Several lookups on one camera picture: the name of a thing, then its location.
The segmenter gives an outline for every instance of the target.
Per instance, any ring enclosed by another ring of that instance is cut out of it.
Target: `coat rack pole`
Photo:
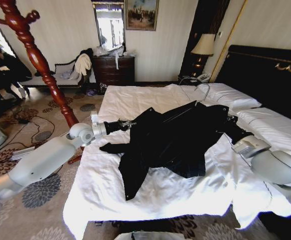
[[[33,10],[26,17],[23,17],[16,6],[16,0],[0,0],[0,7],[5,15],[4,20],[0,19],[0,24],[8,25],[24,44],[31,63],[41,74],[44,83],[49,87],[50,93],[54,101],[60,106],[61,113],[69,127],[78,123],[73,110],[66,103],[65,95],[58,88],[56,79],[50,74],[46,58],[36,46],[35,39],[30,32],[29,24],[40,18],[39,13]]]

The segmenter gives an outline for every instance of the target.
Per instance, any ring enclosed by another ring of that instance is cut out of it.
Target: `wall outlet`
[[[223,33],[224,33],[223,31],[219,31],[219,32],[217,33],[217,37],[220,39]]]

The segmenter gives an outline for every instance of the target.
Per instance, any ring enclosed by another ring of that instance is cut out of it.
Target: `wooden dresser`
[[[129,86],[135,82],[135,58],[133,56],[120,56],[118,68],[114,56],[94,56],[92,67],[98,86],[98,94],[104,94],[107,86]]]

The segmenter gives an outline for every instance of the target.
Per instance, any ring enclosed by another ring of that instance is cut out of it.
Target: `black coat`
[[[135,197],[149,168],[165,167],[184,178],[205,175],[205,152],[223,134],[229,109],[195,104],[163,114],[151,107],[134,120],[130,143],[100,147],[108,153],[124,153],[119,170],[126,200]]]

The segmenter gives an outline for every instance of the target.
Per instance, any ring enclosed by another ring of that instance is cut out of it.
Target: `floral rug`
[[[103,96],[86,96],[75,89],[66,89],[64,93],[80,122],[88,122],[90,111],[99,111],[103,100]],[[40,146],[69,129],[50,93],[35,88],[31,89],[30,99],[0,117],[0,127],[8,135],[0,146],[0,175],[16,165],[16,162],[9,160],[14,151]],[[31,184],[13,198],[3,200],[0,240],[73,239],[63,222],[63,208],[79,164],[65,163],[50,177]],[[182,233],[194,240],[277,240],[259,219],[245,230],[236,230],[238,226],[229,208],[224,216],[186,215],[153,221],[90,222],[84,239],[113,240],[120,233],[143,230]]]

